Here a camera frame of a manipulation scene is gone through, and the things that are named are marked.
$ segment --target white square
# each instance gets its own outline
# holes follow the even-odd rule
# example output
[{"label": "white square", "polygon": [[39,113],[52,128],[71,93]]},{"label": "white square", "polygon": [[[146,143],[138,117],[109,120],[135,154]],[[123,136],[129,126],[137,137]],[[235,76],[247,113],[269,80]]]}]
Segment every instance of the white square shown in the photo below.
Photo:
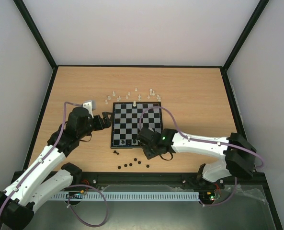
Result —
[{"label": "white square", "polygon": [[133,128],[132,130],[132,134],[137,134],[137,128]]},{"label": "white square", "polygon": [[155,124],[154,123],[149,123],[149,128],[155,128]]},{"label": "white square", "polygon": [[119,134],[114,134],[114,135],[113,135],[113,138],[114,138],[114,140],[119,140],[120,135],[119,135]]},{"label": "white square", "polygon": [[159,117],[154,118],[154,120],[155,120],[155,123],[160,123],[160,118]]}]

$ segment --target wooden table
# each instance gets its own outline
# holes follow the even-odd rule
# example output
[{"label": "wooden table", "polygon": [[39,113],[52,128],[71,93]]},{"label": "wooden table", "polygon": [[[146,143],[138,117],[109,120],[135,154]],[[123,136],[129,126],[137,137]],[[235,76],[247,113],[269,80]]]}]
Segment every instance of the wooden table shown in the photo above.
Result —
[{"label": "wooden table", "polygon": [[[105,104],[112,91],[122,97],[121,102],[137,101],[138,94],[142,96],[141,101],[147,102],[150,88],[161,96],[162,106],[173,113],[183,132],[209,137],[229,136],[231,132],[236,132],[219,69],[59,67],[30,164],[62,123],[64,101],[82,103],[94,99],[96,115],[112,111],[116,97]],[[68,113],[71,110],[72,106],[68,106]],[[169,115],[162,113],[164,128],[174,128]],[[55,171],[66,162],[71,162],[85,172],[191,173],[197,172],[203,163],[216,161],[194,153],[176,153],[171,161],[160,157],[147,160],[142,149],[118,149],[120,154],[116,155],[110,149],[110,142],[111,128],[93,132],[91,142],[81,142]],[[142,163],[137,164],[134,158]]]}]

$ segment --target black square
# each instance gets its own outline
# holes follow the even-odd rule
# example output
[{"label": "black square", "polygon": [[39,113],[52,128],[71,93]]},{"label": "black square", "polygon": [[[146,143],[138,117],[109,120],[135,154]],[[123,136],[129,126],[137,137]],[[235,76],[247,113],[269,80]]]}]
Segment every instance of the black square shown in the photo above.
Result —
[{"label": "black square", "polygon": [[137,134],[132,134],[132,140],[136,140]]},{"label": "black square", "polygon": [[114,145],[119,145],[119,140],[114,140],[114,141],[113,141],[113,144],[114,144]]}]

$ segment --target white robotic arm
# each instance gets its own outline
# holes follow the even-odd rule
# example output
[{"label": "white robotic arm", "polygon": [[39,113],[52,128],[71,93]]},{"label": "white robotic arm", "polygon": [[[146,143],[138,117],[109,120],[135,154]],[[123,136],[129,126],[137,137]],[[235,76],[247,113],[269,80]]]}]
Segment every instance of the white robotic arm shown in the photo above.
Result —
[{"label": "white robotic arm", "polygon": [[231,175],[245,179],[252,177],[255,157],[239,149],[233,149],[229,144],[242,146],[254,152],[256,150],[237,133],[231,133],[230,137],[210,138],[179,133],[174,129],[164,129],[160,134],[143,127],[137,139],[144,144],[143,151],[147,159],[167,152],[191,152],[217,158],[218,161],[214,163],[201,165],[198,172],[199,180],[214,183]]},{"label": "white robotic arm", "polygon": [[[211,140],[218,143],[229,143],[227,137],[223,138],[209,138],[202,136],[194,136],[184,133],[188,139],[199,139],[199,140]],[[215,157],[219,160],[206,164],[203,170],[203,178],[209,182],[216,182],[217,180],[231,176],[231,173],[227,169],[227,164],[225,161],[224,151],[227,150],[228,146],[226,145],[217,145],[212,143],[200,142],[187,140],[183,138],[179,133],[176,133],[172,139],[173,145],[172,149],[176,152],[191,152],[196,154],[201,154],[209,157]]]},{"label": "white robotic arm", "polygon": [[46,180],[51,171],[58,166],[78,145],[82,138],[92,131],[111,126],[111,113],[93,115],[94,101],[87,101],[76,107],[68,115],[66,127],[52,134],[48,145],[39,157],[11,185],[0,191],[0,220],[13,230],[24,229],[39,207],[60,190],[71,184],[79,184],[82,170],[67,163],[54,176]]}]

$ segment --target purple cable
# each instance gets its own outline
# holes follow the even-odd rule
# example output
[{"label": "purple cable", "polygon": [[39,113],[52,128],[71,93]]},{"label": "purple cable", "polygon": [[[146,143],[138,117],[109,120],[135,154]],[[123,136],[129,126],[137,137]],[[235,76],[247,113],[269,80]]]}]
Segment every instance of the purple cable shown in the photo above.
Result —
[{"label": "purple cable", "polygon": [[82,220],[78,215],[77,213],[74,211],[74,209],[71,207],[70,205],[70,199],[73,197],[73,196],[70,196],[67,200],[67,204],[68,204],[68,207],[70,208],[70,210],[72,211],[72,213],[76,216],[76,218],[84,225],[88,226],[88,227],[92,227],[92,228],[96,228],[96,227],[100,227],[102,225],[104,225],[107,221],[108,221],[108,216],[109,216],[109,206],[108,206],[108,202],[106,200],[106,198],[104,197],[104,195],[101,193],[101,191],[99,191],[98,189],[90,186],[90,185],[86,185],[86,184],[75,184],[75,185],[70,185],[68,186],[67,188],[73,188],[73,187],[87,187],[87,188],[91,188],[92,190],[96,191],[97,193],[99,193],[99,195],[101,195],[101,197],[103,198],[104,202],[105,202],[105,205],[106,205],[106,213],[105,213],[105,218],[104,220],[98,224],[98,225],[92,225],[92,224],[89,224],[87,222],[85,222],[84,220]]},{"label": "purple cable", "polygon": [[[215,144],[215,145],[217,145],[217,141],[214,141],[214,140],[202,140],[202,139],[197,139],[197,138],[188,138],[186,135],[184,135],[184,134],[181,132],[180,128],[179,128],[178,125],[177,125],[176,119],[175,119],[174,116],[171,114],[171,112],[170,112],[169,110],[167,110],[166,108],[161,107],[161,106],[153,106],[153,107],[151,107],[151,108],[145,109],[145,110],[142,112],[142,114],[141,114],[141,116],[140,116],[140,118],[139,118],[139,127],[140,127],[140,129],[142,128],[142,118],[143,118],[143,115],[144,115],[144,113],[146,113],[149,109],[163,109],[164,111],[166,111],[166,112],[170,115],[170,117],[172,118],[172,121],[174,122],[174,125],[175,125],[175,127],[176,127],[176,130],[178,131],[178,133],[180,134],[180,136],[182,136],[183,138],[185,138],[185,139],[187,139],[187,140],[192,140],[192,141],[198,141],[198,142],[203,142],[203,143],[208,143],[208,144]],[[245,152],[247,152],[247,153],[249,153],[249,154],[251,154],[251,155],[253,155],[253,156],[259,158],[259,159],[261,160],[261,165],[256,166],[256,167],[255,167],[256,169],[262,168],[262,167],[264,166],[264,159],[263,159],[260,155],[258,155],[257,153],[255,153],[255,152],[253,152],[253,151],[251,151],[251,150],[249,150],[249,149],[243,148],[243,147],[241,147],[241,146],[234,145],[234,144],[229,144],[229,143],[224,143],[224,142],[221,142],[220,144],[221,144],[221,145],[225,145],[225,146],[229,146],[229,147],[232,147],[232,148],[236,148],[236,149],[239,149],[239,150],[242,150],[242,151],[245,151]]]},{"label": "purple cable", "polygon": [[199,203],[202,204],[203,206],[206,206],[206,207],[213,207],[213,206],[222,205],[222,204],[226,203],[228,200],[230,200],[233,197],[233,195],[236,193],[236,190],[237,190],[237,178],[234,177],[234,188],[233,188],[230,196],[228,196],[228,198],[226,200],[224,200],[222,202],[219,202],[217,204],[211,204],[211,205],[205,205],[201,200],[199,201]]},{"label": "purple cable", "polygon": [[[57,146],[58,142],[60,141],[61,139],[61,136],[62,136],[62,133],[63,133],[63,130],[64,130],[64,126],[65,126],[65,121],[66,121],[66,105],[67,104],[70,104],[70,105],[73,105],[73,106],[82,106],[81,104],[77,104],[77,103],[71,103],[71,102],[64,102],[64,112],[63,112],[63,121],[62,121],[62,126],[61,126],[61,130],[60,130],[60,133],[59,133],[59,136],[57,137],[57,140],[56,142],[54,143],[54,145],[52,146],[52,148],[48,151],[48,153],[42,158],[42,160],[45,160],[50,154],[51,152],[54,150],[54,148]],[[16,185],[16,188],[19,188],[22,183],[27,179],[27,177],[40,165],[40,162],[36,163],[34,165],[33,168],[31,168],[28,173],[26,173],[26,175],[21,179],[21,181]],[[3,202],[3,204],[1,205],[0,207],[0,218],[1,218],[1,214],[6,206],[6,204],[8,203],[8,201],[10,200],[10,198],[13,196],[13,194],[15,193],[15,191],[12,191],[8,197],[5,199],[5,201]]]}]

